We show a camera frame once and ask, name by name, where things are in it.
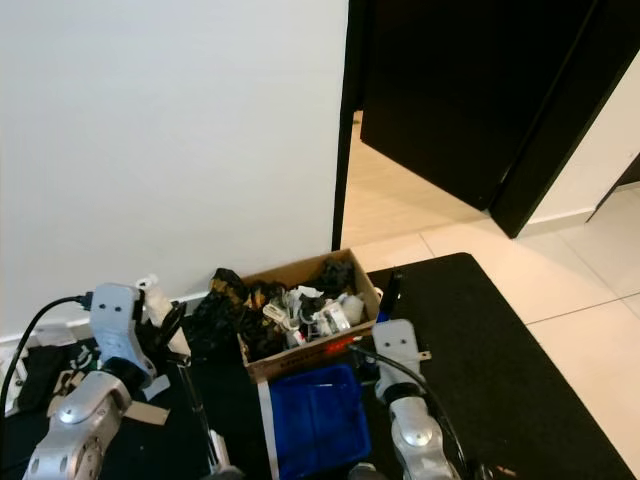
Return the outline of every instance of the blue container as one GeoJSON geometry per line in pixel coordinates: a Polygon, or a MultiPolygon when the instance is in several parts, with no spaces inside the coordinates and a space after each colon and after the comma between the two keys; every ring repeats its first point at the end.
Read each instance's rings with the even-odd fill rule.
{"type": "Polygon", "coordinates": [[[371,451],[360,384],[348,365],[270,386],[280,478],[303,478],[362,460],[371,451]]]}

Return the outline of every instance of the open cardboard box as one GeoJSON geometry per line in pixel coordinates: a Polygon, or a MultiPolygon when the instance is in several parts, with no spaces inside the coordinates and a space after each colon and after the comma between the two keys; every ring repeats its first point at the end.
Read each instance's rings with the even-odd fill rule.
{"type": "Polygon", "coordinates": [[[337,353],[344,351],[344,346],[351,341],[354,336],[366,335],[371,331],[371,327],[375,323],[378,316],[378,305],[380,298],[369,280],[366,272],[356,260],[351,250],[340,250],[337,252],[320,255],[318,257],[301,260],[299,262],[285,265],[284,267],[274,268],[266,272],[257,273],[249,277],[243,278],[246,285],[262,280],[264,282],[281,282],[287,287],[292,288],[296,285],[315,278],[320,275],[323,270],[324,261],[327,258],[336,258],[339,260],[351,260],[354,265],[356,290],[362,293],[364,301],[365,316],[368,321],[363,321],[359,325],[350,328],[344,332],[336,333],[330,337],[319,338],[306,345],[285,350],[277,355],[272,355],[262,360],[249,362],[247,358],[248,347],[238,335],[240,342],[240,351],[242,352],[242,361],[245,368],[249,372],[249,376],[254,382],[262,380],[272,380],[281,375],[292,373],[300,368],[308,367],[321,360],[326,359],[337,353]]]}

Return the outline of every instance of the black door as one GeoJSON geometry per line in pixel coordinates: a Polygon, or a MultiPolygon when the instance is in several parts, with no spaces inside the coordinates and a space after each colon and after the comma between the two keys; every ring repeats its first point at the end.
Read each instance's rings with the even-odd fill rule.
{"type": "Polygon", "coordinates": [[[595,0],[374,0],[362,140],[489,206],[595,0]]]}

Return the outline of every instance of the black cable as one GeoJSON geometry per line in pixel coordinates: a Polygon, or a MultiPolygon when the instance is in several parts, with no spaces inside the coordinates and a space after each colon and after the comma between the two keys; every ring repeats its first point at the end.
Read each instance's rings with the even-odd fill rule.
{"type": "Polygon", "coordinates": [[[7,404],[7,397],[9,395],[9,384],[11,383],[13,373],[16,370],[16,365],[18,364],[18,360],[20,360],[20,354],[22,353],[22,349],[27,344],[27,340],[29,340],[29,335],[31,335],[31,332],[35,328],[36,324],[44,316],[45,313],[47,313],[53,307],[57,307],[58,305],[62,305],[63,303],[78,302],[80,304],[83,304],[86,298],[87,297],[85,295],[78,295],[75,297],[64,297],[64,298],[55,300],[50,304],[44,306],[42,309],[40,309],[40,311],[36,314],[36,316],[33,317],[33,320],[31,320],[31,323],[29,323],[29,326],[24,331],[22,338],[20,338],[20,342],[16,347],[16,351],[13,354],[13,358],[11,359],[11,363],[9,364],[9,368],[7,369],[6,376],[4,377],[4,381],[2,382],[2,393],[0,393],[0,407],[2,407],[2,412],[0,412],[0,471],[3,471],[2,458],[4,456],[4,409],[5,409],[5,405],[7,404]]]}
{"type": "Polygon", "coordinates": [[[460,444],[460,439],[458,438],[458,434],[456,433],[456,431],[453,428],[453,425],[451,424],[451,421],[449,420],[449,417],[447,416],[447,414],[444,411],[444,408],[442,408],[442,403],[440,403],[440,400],[438,399],[438,396],[435,394],[435,392],[431,389],[431,387],[429,387],[429,385],[427,384],[427,382],[420,376],[418,375],[416,372],[414,372],[413,370],[411,370],[410,368],[407,368],[405,365],[401,364],[400,362],[396,362],[395,360],[392,360],[389,357],[385,357],[384,355],[380,355],[377,352],[372,352],[369,351],[365,348],[360,347],[359,345],[348,345],[349,350],[352,350],[354,352],[359,352],[363,355],[366,355],[368,357],[374,358],[375,360],[382,362],[382,363],[386,363],[387,365],[393,367],[393,368],[397,368],[398,370],[400,370],[402,373],[407,374],[409,377],[411,377],[412,380],[414,380],[418,386],[420,388],[422,388],[422,390],[424,390],[424,392],[427,394],[427,396],[430,398],[430,400],[432,401],[432,403],[436,406],[438,413],[439,413],[439,417],[440,417],[440,421],[442,424],[442,427],[444,430],[447,431],[447,433],[449,433],[449,436],[453,439],[453,441],[456,444],[456,450],[458,451],[458,458],[460,459],[460,462],[462,463],[462,467],[465,469],[467,476],[468,476],[468,465],[467,465],[467,460],[466,460],[466,456],[464,454],[464,450],[462,449],[462,445],[460,444]]]}

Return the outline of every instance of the black mat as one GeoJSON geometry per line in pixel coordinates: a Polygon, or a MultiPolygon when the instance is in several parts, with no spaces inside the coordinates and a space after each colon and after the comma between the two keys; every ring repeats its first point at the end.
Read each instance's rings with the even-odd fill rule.
{"type": "MultiPolygon", "coordinates": [[[[471,458],[492,467],[496,479],[634,478],[471,256],[441,257],[402,270],[403,296],[394,318],[410,319],[419,346],[431,350],[433,360],[423,362],[422,372],[471,458]],[[517,477],[501,474],[498,466],[517,477]]],[[[384,287],[388,275],[377,272],[371,278],[384,287]]],[[[257,391],[239,358],[196,366],[194,377],[232,463],[250,478],[270,478],[257,391]]],[[[102,479],[196,479],[205,471],[200,432],[181,389],[163,392],[153,403],[172,409],[165,427],[125,419],[102,479]]],[[[372,387],[365,388],[364,403],[374,447],[370,460],[390,480],[399,480],[388,412],[372,387]]],[[[26,464],[20,461],[28,459],[46,428],[42,414],[9,419],[7,453],[17,465],[6,478],[21,478],[26,464]]]]}

